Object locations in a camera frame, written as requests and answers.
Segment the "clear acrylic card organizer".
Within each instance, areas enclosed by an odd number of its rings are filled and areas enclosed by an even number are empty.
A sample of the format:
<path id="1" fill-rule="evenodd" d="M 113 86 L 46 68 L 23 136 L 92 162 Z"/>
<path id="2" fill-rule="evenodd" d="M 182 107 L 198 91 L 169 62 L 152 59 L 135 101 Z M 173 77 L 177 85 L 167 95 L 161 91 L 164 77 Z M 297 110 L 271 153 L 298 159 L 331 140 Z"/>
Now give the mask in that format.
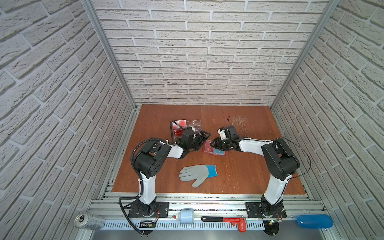
<path id="1" fill-rule="evenodd" d="M 183 134 L 181 136 L 175 136 L 173 134 L 173 131 L 176 130 L 176 129 L 173 129 L 172 122 L 173 121 L 170 122 L 172 141 L 175 142 L 175 141 L 180 140 L 182 138 Z M 196 134 L 199 133 L 202 130 L 202 121 L 201 120 L 190 120 L 190 121 L 187 121 L 187 125 L 188 125 L 188 127 L 186 129 L 182 129 L 181 128 L 180 130 L 185 131 L 188 128 L 191 128 Z"/>

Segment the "red leather card holder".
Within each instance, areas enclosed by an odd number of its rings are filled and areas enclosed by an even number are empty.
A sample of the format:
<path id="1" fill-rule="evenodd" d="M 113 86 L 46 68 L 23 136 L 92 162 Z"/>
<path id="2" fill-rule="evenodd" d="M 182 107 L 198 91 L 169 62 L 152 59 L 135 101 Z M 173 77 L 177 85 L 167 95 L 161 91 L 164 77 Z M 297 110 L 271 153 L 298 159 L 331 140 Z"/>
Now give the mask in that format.
<path id="1" fill-rule="evenodd" d="M 224 151 L 213 148 L 210 145 L 211 143 L 212 143 L 211 140 L 205 141 L 204 146 L 203 146 L 203 152 L 204 153 L 215 155 L 215 156 L 225 156 L 226 155 L 226 153 Z"/>

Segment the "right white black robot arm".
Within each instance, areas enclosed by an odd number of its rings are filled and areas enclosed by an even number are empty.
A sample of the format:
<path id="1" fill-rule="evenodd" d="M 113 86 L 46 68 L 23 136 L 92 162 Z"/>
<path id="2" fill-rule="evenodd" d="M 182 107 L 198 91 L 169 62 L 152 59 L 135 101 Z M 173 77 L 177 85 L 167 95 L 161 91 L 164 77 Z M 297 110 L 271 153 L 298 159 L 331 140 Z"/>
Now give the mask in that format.
<path id="1" fill-rule="evenodd" d="M 229 152 L 252 153 L 264 157 L 270 173 L 265 193 L 261 197 L 259 209 L 264 216 L 281 210 L 283 195 L 288 183 L 300 167 L 300 162 L 287 144 L 288 139 L 257 140 L 249 137 L 241 138 L 234 126 L 222 127 L 219 137 L 210 146 L 214 149 Z"/>

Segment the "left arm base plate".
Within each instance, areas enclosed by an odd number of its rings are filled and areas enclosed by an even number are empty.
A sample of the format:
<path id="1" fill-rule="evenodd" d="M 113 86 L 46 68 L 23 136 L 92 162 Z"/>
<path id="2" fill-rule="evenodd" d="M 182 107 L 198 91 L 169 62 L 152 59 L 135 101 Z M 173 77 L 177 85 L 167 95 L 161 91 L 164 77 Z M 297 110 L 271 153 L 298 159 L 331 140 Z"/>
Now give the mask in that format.
<path id="1" fill-rule="evenodd" d="M 169 202 L 153 202 L 146 205 L 139 200 L 133 202 L 130 206 L 130 218 L 167 218 L 169 214 Z"/>

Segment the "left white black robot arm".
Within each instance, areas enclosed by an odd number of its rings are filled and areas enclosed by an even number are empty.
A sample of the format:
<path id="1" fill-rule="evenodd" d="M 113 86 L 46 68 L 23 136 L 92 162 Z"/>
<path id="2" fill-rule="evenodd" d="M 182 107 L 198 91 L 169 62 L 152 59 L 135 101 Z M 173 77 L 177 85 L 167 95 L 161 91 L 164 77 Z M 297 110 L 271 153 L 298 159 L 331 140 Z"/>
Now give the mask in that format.
<path id="1" fill-rule="evenodd" d="M 135 197 L 123 197 L 123 200 L 133 200 L 132 206 L 144 214 L 151 216 L 156 205 L 156 176 L 167 158 L 183 159 L 189 153 L 201 149 L 211 136 L 210 133 L 193 127 L 182 127 L 178 122 L 171 121 L 171 131 L 176 127 L 182 132 L 180 139 L 171 142 L 159 138 L 151 138 L 138 144 L 131 154 L 131 165 L 139 179 L 139 193 Z"/>

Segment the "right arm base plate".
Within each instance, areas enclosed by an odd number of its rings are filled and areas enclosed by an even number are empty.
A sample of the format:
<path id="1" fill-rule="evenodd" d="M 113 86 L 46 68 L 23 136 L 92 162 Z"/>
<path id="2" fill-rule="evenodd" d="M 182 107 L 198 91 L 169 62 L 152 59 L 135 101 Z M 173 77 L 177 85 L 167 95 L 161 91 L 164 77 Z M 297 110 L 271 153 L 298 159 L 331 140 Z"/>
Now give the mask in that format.
<path id="1" fill-rule="evenodd" d="M 245 203 L 249 218 L 279 218 L 287 217 L 283 201 L 275 205 L 268 202 L 247 202 Z"/>

